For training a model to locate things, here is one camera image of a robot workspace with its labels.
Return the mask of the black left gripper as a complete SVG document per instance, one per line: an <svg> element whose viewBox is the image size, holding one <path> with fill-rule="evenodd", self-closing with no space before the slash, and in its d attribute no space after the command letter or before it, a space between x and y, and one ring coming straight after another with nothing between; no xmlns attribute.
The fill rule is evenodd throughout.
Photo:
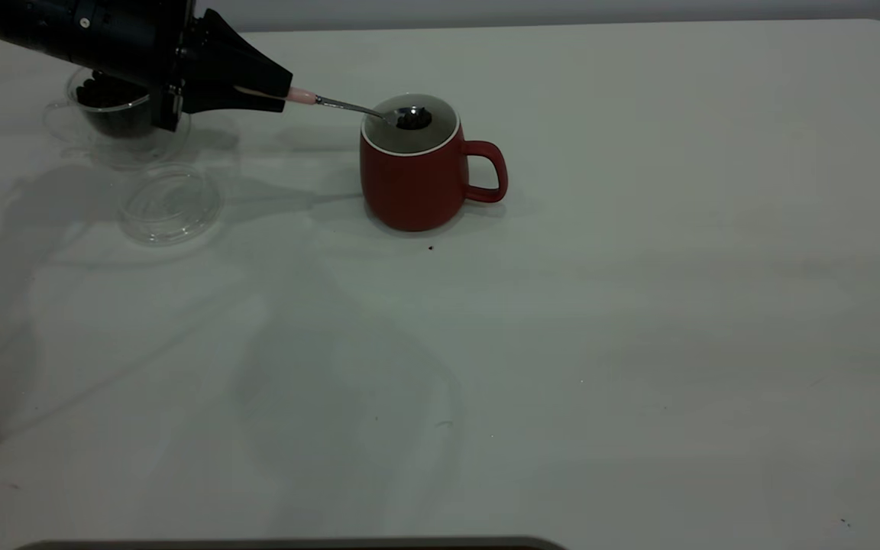
<svg viewBox="0 0 880 550"><path fill-rule="evenodd" d="M186 88L181 97L178 49L193 6L193 1L77 1L73 62L146 88L151 123L163 130L176 130L181 109L283 112L286 101L270 96L289 94L293 74L211 9L193 21L193 80L219 85Z"/></svg>

